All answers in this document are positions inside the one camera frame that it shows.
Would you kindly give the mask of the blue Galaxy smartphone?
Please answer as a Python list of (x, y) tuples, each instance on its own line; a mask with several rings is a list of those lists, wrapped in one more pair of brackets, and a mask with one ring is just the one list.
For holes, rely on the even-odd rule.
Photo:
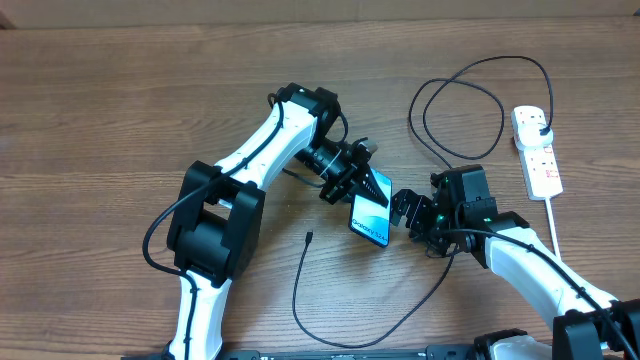
[(385, 248), (389, 245), (392, 181), (375, 169), (371, 171), (387, 204), (382, 206), (361, 195), (356, 195), (351, 206), (349, 228), (374, 245)]

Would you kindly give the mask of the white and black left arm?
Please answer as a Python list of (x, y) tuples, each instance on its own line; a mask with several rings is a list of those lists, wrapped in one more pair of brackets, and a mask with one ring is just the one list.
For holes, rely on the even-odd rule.
[(231, 284), (255, 252), (266, 192), (292, 159), (323, 179), (322, 200), (350, 203), (351, 231), (379, 247), (389, 243), (392, 182), (369, 165), (375, 144), (327, 137), (343, 115), (337, 94), (291, 83), (268, 102), (268, 118), (237, 150), (214, 165), (196, 161), (188, 168), (178, 199), (144, 236), (148, 244), (171, 221), (168, 271), (180, 279), (181, 301), (176, 334), (161, 359), (217, 358)]

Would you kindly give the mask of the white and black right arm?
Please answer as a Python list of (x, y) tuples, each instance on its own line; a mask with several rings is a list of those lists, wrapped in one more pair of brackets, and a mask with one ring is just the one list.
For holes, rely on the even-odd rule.
[(590, 284), (540, 241), (513, 211), (499, 212), (482, 166), (430, 177), (432, 196), (410, 189), (391, 200), (391, 221), (404, 220), (412, 239), (441, 257), (460, 251), (508, 282), (552, 331), (536, 341), (512, 328), (476, 337), (461, 359), (614, 359), (639, 356), (639, 302), (620, 301)]

